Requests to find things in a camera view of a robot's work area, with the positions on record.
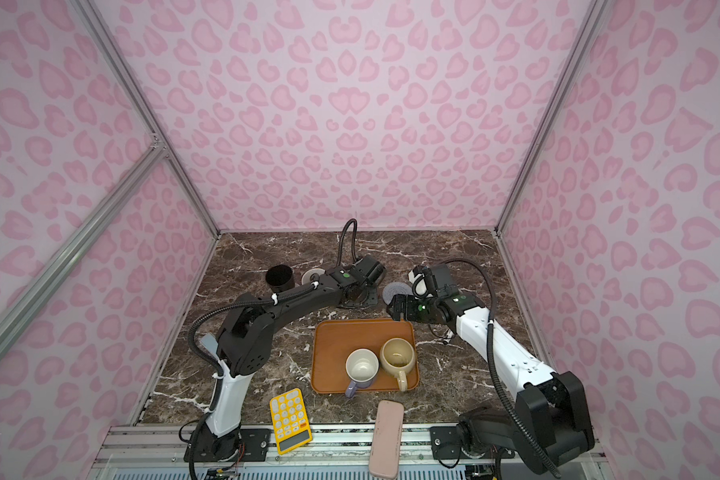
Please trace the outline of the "light blue woven coaster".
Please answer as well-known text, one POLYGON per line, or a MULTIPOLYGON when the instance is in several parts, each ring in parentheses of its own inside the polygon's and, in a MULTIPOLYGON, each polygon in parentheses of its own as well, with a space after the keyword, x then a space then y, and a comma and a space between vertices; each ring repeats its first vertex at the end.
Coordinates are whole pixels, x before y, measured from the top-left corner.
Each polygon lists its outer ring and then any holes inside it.
POLYGON ((411 285, 404 282, 391 282, 382 290, 382 299, 386 305, 393 302, 396 295, 411 295, 411 285))

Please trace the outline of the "white speckled mug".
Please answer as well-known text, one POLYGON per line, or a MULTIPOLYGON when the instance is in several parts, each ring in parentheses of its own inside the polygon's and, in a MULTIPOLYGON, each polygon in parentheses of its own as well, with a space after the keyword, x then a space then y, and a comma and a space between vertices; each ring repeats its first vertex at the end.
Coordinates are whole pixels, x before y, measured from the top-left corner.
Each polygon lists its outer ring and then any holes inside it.
POLYGON ((325 270, 322 268, 311 268, 307 270, 301 277, 302 285, 311 285, 318 283, 320 277, 325 274, 325 270))

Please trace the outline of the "beige glazed mug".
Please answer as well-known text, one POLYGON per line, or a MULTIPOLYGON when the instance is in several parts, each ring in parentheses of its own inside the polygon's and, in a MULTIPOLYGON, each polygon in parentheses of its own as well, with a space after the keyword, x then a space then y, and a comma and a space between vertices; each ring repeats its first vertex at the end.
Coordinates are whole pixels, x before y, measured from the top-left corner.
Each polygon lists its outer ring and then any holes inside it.
POLYGON ((380 361, 384 371, 396 381, 398 389, 407 391, 408 375, 416 364, 413 345, 403 338, 391 338, 380 350, 380 361))

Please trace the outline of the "purple mug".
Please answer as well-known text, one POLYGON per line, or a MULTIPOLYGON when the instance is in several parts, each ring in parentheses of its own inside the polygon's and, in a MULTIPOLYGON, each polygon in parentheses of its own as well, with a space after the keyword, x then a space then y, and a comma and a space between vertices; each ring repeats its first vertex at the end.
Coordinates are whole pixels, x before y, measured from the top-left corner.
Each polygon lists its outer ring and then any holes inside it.
POLYGON ((349 377, 345 397, 353 398, 358 391, 373 384, 379 371, 378 357, 369 349, 354 350, 346 359, 345 371, 349 377))

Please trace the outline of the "black mug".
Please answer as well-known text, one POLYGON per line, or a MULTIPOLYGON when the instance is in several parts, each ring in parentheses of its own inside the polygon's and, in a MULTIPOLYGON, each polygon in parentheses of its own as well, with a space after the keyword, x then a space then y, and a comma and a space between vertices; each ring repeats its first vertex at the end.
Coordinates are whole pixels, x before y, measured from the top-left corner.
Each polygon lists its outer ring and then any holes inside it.
POLYGON ((265 273, 265 281, 273 293, 280 294, 296 286, 293 269, 285 264, 275 265, 265 273))

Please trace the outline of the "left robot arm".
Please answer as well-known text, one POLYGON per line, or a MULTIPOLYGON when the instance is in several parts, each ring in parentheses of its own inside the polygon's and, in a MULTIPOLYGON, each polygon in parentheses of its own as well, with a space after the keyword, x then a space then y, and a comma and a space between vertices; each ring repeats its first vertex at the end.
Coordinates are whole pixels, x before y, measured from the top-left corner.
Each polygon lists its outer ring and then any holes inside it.
POLYGON ((215 336, 215 351, 190 340, 197 355, 214 367, 216 385, 205 420, 210 433, 222 438, 240 428, 251 378, 269 360, 275 333, 326 307, 376 304, 378 285, 385 274, 382 265, 361 261, 331 268, 304 285, 268 298, 247 297, 222 308, 228 316, 215 336))

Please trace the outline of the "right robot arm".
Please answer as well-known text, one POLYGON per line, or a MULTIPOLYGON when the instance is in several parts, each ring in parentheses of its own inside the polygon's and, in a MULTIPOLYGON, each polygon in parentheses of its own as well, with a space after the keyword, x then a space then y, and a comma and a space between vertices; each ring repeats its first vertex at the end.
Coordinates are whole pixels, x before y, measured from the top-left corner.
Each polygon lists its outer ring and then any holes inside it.
POLYGON ((507 451, 519 455, 535 474, 560 475, 560 466, 594 447, 582 382, 558 373, 532 355, 471 294, 443 299, 397 294, 387 311, 394 320, 444 324, 488 363, 502 414, 481 407, 460 415, 455 441, 434 450, 436 458, 461 454, 483 457, 507 451))

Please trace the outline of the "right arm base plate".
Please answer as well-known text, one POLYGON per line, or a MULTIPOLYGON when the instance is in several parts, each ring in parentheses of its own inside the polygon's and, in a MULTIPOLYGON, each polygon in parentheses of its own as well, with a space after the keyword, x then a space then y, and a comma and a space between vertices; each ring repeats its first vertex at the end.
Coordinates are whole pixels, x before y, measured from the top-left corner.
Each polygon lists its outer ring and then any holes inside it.
POLYGON ((505 447, 489 445, 477 440, 461 424, 433 426, 429 428, 432 456, 436 460, 487 460, 501 454, 502 459, 512 459, 515 452, 505 447))

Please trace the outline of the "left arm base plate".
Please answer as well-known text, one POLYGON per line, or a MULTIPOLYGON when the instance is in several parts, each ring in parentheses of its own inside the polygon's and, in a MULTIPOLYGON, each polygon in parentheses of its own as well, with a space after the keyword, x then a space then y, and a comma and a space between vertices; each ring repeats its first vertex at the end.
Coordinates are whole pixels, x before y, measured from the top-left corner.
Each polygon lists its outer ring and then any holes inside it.
POLYGON ((184 454, 185 462, 263 462, 271 431, 266 428, 236 428, 223 436, 214 435, 203 424, 192 433, 184 454))

